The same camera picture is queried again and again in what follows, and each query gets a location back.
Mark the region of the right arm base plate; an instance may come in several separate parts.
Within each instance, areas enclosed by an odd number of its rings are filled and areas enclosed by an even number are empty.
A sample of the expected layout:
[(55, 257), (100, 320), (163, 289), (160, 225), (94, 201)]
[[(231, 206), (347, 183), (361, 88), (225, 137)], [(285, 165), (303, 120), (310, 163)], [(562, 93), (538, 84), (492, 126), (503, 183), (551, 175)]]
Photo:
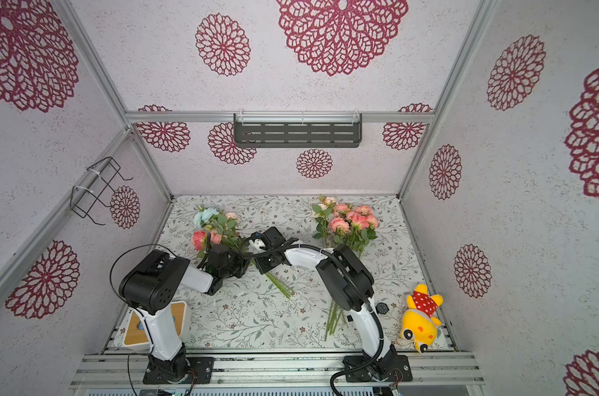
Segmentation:
[(412, 369), (406, 356), (379, 359), (367, 368), (346, 375), (349, 383), (365, 382), (411, 382)]

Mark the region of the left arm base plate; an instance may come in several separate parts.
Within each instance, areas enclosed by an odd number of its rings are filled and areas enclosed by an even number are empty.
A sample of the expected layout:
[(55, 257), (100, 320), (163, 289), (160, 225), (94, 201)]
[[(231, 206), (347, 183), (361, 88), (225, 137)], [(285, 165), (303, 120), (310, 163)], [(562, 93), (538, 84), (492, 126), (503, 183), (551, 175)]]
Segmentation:
[(208, 384), (214, 370), (213, 357), (181, 357), (162, 361), (151, 356), (142, 383), (155, 384)]

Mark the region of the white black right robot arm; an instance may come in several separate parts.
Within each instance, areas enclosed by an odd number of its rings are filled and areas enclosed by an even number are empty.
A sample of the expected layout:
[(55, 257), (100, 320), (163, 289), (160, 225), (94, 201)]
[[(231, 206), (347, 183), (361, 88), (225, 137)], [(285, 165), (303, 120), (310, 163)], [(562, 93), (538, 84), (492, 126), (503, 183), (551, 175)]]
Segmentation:
[(254, 259), (272, 258), (316, 271), (332, 299), (352, 317), (364, 353), (382, 367), (394, 362), (397, 353), (385, 336), (375, 306), (374, 278), (350, 248), (320, 248), (301, 242), (267, 247), (258, 239), (249, 243), (248, 252)]

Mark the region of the mixed pastel flower bouquet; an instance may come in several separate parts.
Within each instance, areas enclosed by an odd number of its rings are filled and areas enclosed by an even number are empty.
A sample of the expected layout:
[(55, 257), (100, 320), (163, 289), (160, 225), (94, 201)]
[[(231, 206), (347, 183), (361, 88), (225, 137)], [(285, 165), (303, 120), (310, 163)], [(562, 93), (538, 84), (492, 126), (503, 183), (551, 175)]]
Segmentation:
[[(206, 254), (214, 245), (225, 245), (241, 254), (248, 252), (247, 240), (238, 232), (238, 216), (233, 212), (224, 212), (213, 207), (198, 206), (194, 215), (195, 232), (191, 243), (197, 252), (200, 263), (199, 270), (205, 272)], [(248, 269), (256, 267), (254, 258), (245, 257), (249, 261)]]

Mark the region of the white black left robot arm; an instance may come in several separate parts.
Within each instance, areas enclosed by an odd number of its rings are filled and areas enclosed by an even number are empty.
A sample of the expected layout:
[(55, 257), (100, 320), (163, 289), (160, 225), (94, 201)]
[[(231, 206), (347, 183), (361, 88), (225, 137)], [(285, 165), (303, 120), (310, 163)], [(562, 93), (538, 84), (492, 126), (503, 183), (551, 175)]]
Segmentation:
[(215, 295), (228, 278), (244, 276), (249, 260), (218, 245), (205, 252), (203, 262), (196, 267), (163, 245), (151, 247), (153, 250), (123, 278), (116, 295), (139, 313), (152, 359), (171, 362), (184, 346), (171, 311), (177, 289), (183, 286)]

